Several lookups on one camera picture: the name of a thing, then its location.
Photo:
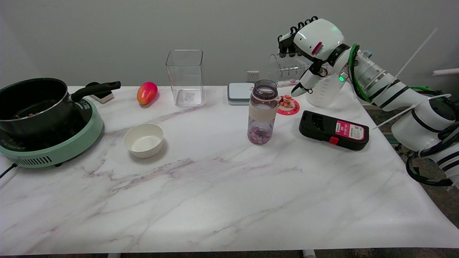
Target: table leg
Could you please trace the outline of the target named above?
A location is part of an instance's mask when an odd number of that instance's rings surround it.
[[[120,258],[121,257],[121,253],[109,253],[107,255],[107,258]]]
[[[303,257],[304,258],[316,258],[315,252],[312,249],[303,250]]]

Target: wall outlet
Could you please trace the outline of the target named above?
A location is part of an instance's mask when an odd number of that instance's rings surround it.
[[[257,82],[260,79],[259,71],[247,71],[247,81],[248,82]]]

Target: gray wall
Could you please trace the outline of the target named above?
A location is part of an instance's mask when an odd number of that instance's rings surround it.
[[[204,51],[206,85],[241,82],[246,70],[263,71],[278,35],[317,15],[393,74],[439,27],[400,79],[451,92],[458,77],[431,72],[459,67],[457,10],[458,0],[0,0],[1,84],[168,85],[171,49]]]

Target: pot handle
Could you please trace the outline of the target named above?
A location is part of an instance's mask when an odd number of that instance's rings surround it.
[[[75,93],[69,96],[68,100],[70,102],[80,102],[85,96],[109,92],[119,88],[121,88],[121,83],[119,81],[92,85],[75,91]]]

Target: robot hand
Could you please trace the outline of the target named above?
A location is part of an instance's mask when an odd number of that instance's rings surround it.
[[[289,56],[298,54],[313,62],[301,76],[300,83],[293,88],[292,96],[299,96],[306,92],[312,93],[312,88],[316,83],[331,72],[321,66],[327,62],[330,63],[329,59],[332,54],[338,55],[342,53],[339,50],[346,50],[340,48],[344,36],[334,24],[324,19],[317,19],[317,17],[307,21],[310,23],[304,26],[302,23],[298,25],[299,30],[292,27],[295,29],[291,28],[290,34],[278,38],[281,56],[286,56],[288,50]]]
[[[300,83],[298,83],[291,90],[291,95],[293,97],[298,97],[308,92],[311,94],[313,92],[312,88],[322,79],[322,77],[327,76],[328,71],[321,67],[320,62],[314,62],[312,65],[303,73],[300,77]]]

